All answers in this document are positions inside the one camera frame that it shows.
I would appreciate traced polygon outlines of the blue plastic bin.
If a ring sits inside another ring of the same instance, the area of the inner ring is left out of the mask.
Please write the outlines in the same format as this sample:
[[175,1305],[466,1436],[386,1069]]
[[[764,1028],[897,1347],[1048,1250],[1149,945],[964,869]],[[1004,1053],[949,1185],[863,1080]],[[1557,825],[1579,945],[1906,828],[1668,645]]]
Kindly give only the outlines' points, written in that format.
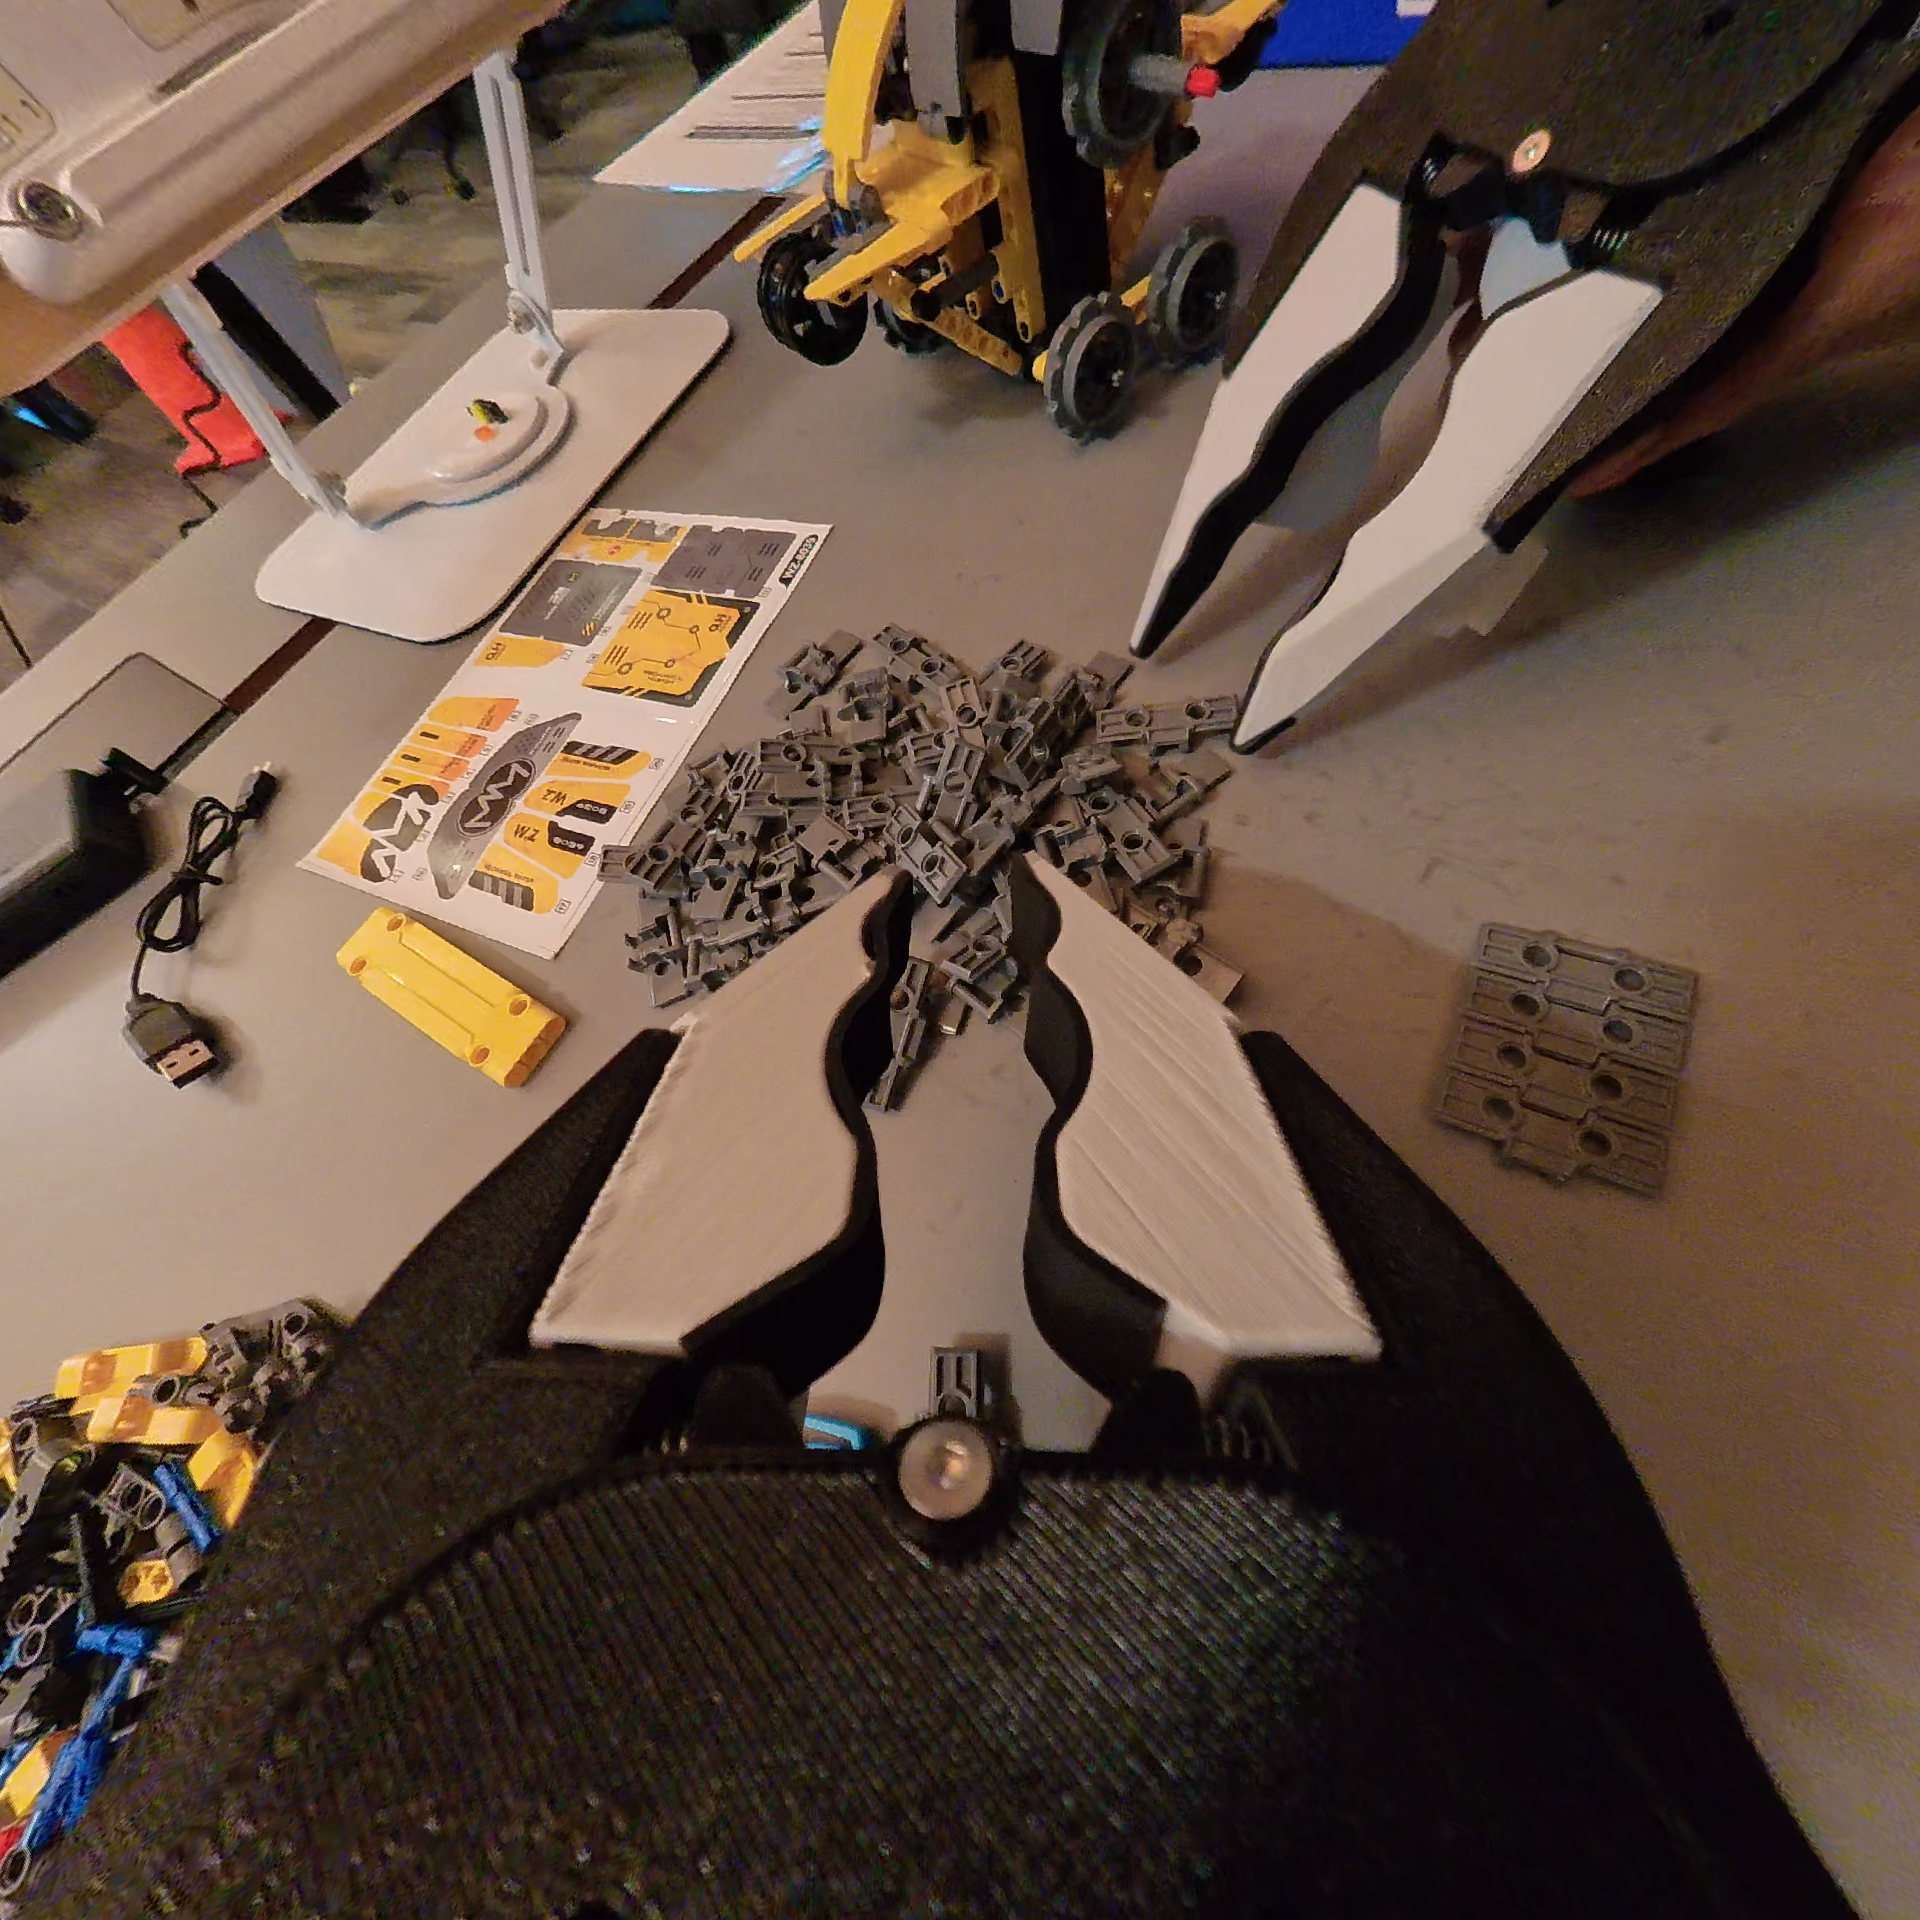
[[1260,53],[1264,71],[1368,69],[1398,59],[1434,3],[1293,0]]

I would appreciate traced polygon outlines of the white printed paper sheet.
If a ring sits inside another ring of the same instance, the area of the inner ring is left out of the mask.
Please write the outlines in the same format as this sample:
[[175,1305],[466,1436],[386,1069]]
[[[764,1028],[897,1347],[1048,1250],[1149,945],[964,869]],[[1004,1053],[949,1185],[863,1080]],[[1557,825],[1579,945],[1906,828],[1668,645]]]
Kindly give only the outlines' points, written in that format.
[[825,167],[828,54],[808,3],[597,176],[681,194],[784,194]]

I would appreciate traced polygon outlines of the assembled grey track strip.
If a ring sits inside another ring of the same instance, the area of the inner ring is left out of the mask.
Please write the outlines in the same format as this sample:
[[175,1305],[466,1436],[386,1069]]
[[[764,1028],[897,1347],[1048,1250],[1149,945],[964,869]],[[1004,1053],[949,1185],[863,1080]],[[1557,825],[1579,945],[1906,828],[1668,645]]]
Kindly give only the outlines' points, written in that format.
[[1699,995],[1696,973],[1633,950],[1482,924],[1434,1117],[1501,1164],[1656,1196]]

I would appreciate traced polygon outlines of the yellow grey sticker sheet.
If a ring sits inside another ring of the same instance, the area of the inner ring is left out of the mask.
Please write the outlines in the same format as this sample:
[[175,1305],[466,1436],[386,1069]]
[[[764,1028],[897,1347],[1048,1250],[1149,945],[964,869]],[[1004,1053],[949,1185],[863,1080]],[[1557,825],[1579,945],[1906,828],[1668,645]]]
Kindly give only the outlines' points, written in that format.
[[587,512],[301,871],[558,957],[830,531]]

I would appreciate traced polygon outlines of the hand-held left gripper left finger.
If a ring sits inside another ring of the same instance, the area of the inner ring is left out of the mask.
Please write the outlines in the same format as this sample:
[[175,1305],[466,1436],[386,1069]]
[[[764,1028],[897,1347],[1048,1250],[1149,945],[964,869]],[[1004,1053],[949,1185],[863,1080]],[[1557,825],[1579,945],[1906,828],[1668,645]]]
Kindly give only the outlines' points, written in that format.
[[755,1365],[784,1396],[852,1353],[884,1278],[860,1104],[893,1053],[911,919],[907,879],[872,876],[677,1023],[535,1349]]

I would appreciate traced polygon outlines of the yellow brick panel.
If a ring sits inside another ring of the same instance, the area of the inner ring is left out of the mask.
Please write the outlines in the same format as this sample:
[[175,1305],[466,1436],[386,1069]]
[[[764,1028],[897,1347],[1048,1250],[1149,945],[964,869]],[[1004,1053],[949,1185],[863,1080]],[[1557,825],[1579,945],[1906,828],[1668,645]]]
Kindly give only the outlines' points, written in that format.
[[376,908],[339,964],[404,1023],[503,1088],[538,1071],[569,1021],[429,924]]

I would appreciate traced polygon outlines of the person's right hand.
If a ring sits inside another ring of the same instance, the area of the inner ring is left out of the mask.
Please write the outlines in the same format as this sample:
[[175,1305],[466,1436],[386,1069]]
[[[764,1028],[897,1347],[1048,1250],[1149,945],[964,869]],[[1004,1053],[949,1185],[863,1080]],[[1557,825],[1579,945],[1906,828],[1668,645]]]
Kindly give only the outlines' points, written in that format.
[[1860,169],[1836,206],[1812,274],[1717,378],[1667,420],[1608,455],[1572,498],[1611,493],[1665,459],[1717,436],[1799,383],[1919,337],[1919,114]]

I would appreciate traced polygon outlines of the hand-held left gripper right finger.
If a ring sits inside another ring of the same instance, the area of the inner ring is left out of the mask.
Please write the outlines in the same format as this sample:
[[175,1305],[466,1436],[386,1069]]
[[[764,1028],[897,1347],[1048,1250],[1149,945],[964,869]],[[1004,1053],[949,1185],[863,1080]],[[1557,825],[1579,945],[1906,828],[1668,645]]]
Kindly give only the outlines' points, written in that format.
[[1022,856],[1024,1053],[1055,1103],[1022,1263],[1055,1353],[1110,1401],[1154,1371],[1208,1401],[1242,1363],[1383,1341],[1235,1017],[1060,871]]

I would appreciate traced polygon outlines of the pile of grey track links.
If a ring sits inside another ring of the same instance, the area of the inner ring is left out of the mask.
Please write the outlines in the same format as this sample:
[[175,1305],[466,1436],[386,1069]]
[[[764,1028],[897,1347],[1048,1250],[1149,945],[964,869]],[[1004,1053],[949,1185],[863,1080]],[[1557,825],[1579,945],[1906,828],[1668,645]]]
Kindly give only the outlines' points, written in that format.
[[653,1005],[716,995],[894,869],[925,910],[868,1097],[894,1110],[934,1038],[1018,1005],[1022,852],[1233,1000],[1241,974],[1199,919],[1213,847],[1196,814],[1233,776],[1239,705],[1130,699],[1133,671],[1117,654],[1056,667],[1028,640],[973,671],[900,626],[804,646],[780,675],[784,728],[699,763],[649,837],[602,856],[636,891],[631,968]]

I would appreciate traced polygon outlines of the grey flat device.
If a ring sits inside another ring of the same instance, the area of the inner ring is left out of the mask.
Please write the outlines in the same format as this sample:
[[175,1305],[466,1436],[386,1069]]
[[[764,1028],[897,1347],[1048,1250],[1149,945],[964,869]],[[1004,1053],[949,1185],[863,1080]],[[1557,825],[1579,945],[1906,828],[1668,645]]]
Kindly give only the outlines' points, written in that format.
[[3,792],[10,797],[63,771],[90,771],[111,750],[160,772],[192,758],[196,742],[224,732],[230,718],[230,708],[205,687],[149,654],[132,654],[4,758]]

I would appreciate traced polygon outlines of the heap of mixed toy bricks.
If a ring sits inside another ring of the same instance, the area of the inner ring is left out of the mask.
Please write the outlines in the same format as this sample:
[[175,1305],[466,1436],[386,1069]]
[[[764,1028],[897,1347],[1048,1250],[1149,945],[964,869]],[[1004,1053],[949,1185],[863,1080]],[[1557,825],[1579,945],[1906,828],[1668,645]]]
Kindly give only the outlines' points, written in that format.
[[276,1435],[346,1333],[296,1298],[71,1356],[4,1415],[4,1917],[150,1709]]

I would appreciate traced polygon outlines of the yellow black toy brick vehicle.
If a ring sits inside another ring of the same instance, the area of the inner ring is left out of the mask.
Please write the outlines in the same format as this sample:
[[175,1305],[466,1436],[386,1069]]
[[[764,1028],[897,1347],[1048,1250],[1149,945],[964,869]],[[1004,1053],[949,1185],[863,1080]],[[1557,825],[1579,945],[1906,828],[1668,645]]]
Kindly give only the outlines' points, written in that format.
[[1130,263],[1191,105],[1242,84],[1281,3],[825,5],[818,189],[736,256],[763,325],[830,369],[868,320],[907,354],[944,344],[1043,387],[1076,441],[1122,416],[1143,364],[1226,332],[1229,229],[1199,219]]

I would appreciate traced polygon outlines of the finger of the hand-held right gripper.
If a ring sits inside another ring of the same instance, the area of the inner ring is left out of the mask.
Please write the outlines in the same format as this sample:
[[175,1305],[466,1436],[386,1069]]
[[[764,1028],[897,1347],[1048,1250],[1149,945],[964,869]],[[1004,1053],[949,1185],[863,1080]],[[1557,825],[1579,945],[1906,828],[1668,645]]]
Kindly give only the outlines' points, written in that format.
[[1349,543],[1332,583],[1260,660],[1235,748],[1255,752],[1492,538],[1487,525],[1663,291],[1615,272],[1564,276],[1504,306],[1453,378],[1426,460]]
[[1418,334],[1420,214],[1358,185],[1229,358],[1136,619],[1136,657],[1187,621],[1319,430]]

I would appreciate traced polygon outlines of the white desk lamp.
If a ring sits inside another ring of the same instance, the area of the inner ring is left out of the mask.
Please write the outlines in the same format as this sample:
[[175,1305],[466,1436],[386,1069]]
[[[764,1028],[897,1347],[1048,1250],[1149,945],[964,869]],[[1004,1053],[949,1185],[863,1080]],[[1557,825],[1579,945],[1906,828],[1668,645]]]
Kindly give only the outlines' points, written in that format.
[[[4,5],[4,388],[162,300],[308,517],[258,569],[281,611],[435,645],[488,619],[725,350],[714,310],[549,292],[516,37],[555,5]],[[310,466],[191,276],[477,84],[506,325],[349,479]]]

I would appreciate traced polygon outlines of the orange plastic object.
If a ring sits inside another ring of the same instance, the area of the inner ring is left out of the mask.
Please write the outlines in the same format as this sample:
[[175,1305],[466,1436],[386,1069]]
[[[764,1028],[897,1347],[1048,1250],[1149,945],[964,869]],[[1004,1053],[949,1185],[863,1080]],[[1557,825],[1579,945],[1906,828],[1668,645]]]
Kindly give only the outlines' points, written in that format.
[[268,457],[241,408],[200,364],[180,325],[149,304],[109,328],[102,347],[183,436],[180,477],[243,468]]

